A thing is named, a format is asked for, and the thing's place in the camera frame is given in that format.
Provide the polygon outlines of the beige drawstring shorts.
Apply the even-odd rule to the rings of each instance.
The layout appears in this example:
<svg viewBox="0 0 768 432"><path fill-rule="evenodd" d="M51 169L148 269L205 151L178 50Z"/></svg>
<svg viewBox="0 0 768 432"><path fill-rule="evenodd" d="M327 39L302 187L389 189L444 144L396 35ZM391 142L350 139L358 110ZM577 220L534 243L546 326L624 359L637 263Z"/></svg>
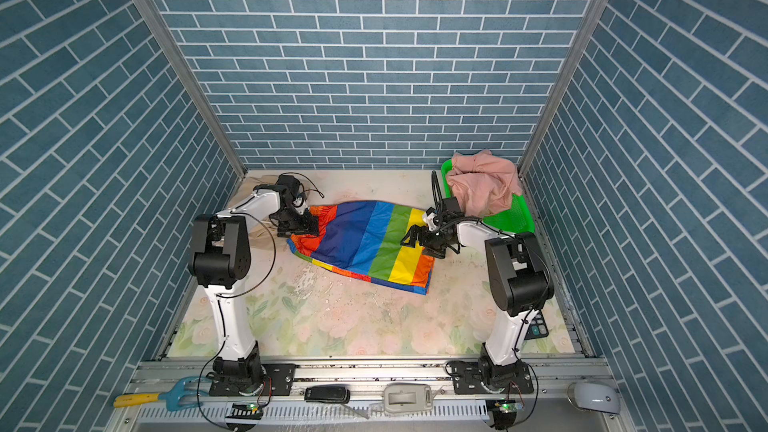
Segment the beige drawstring shorts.
<svg viewBox="0 0 768 432"><path fill-rule="evenodd" d="M249 238L253 242L268 240L277 235L272 214L280 207L279 192L275 184L257 184L251 193L229 208L233 217L243 217Z"/></svg>

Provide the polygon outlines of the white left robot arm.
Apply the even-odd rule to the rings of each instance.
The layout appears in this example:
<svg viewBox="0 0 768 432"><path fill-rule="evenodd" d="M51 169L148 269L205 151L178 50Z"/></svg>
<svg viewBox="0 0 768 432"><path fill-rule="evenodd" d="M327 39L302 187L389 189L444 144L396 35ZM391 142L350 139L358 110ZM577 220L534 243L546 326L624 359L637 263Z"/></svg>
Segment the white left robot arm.
<svg viewBox="0 0 768 432"><path fill-rule="evenodd" d="M251 267L249 233L255 227L278 237L318 232L308 211L307 190L292 175L275 184L258 185L237 205L201 214L192 224L188 270L211 305L218 339L212 361L216 384L252 394L266 379L258 343L250 326L244 297L255 290L245 279Z"/></svg>

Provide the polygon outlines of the colourful striped shorts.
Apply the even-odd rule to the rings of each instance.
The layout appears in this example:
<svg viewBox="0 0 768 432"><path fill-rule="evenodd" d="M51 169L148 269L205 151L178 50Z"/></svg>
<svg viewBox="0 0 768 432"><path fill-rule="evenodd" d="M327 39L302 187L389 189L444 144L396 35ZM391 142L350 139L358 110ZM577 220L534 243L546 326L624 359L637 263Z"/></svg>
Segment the colourful striped shorts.
<svg viewBox="0 0 768 432"><path fill-rule="evenodd" d="M292 235L288 245L303 260L336 274L406 292L428 292L435 259L401 240L423 226L419 209L383 201L312 206L319 233Z"/></svg>

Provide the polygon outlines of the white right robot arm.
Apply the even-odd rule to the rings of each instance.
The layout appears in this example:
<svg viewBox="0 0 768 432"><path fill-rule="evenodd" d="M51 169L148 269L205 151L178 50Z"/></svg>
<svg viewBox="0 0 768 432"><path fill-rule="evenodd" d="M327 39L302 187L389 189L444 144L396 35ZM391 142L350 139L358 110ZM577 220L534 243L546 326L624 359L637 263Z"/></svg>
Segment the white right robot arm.
<svg viewBox="0 0 768 432"><path fill-rule="evenodd" d="M482 346L478 368L482 383L499 389L513 382L527 389L531 372L521 358L532 320L554 296L553 279L537 237L494 228L477 217L446 214L430 208L424 225L409 227L402 246L420 246L426 255L443 259L473 248L484 254L490 293L498 308L494 326Z"/></svg>

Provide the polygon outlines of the pink cloth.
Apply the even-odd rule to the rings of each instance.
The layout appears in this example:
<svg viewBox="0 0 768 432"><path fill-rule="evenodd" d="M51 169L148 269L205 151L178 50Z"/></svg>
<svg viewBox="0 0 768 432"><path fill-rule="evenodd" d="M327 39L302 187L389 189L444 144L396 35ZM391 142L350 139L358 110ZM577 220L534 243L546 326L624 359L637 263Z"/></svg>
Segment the pink cloth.
<svg viewBox="0 0 768 432"><path fill-rule="evenodd" d="M468 216L488 217L510 208L523 195L517 166L483 150L474 155L455 153L446 182Z"/></svg>

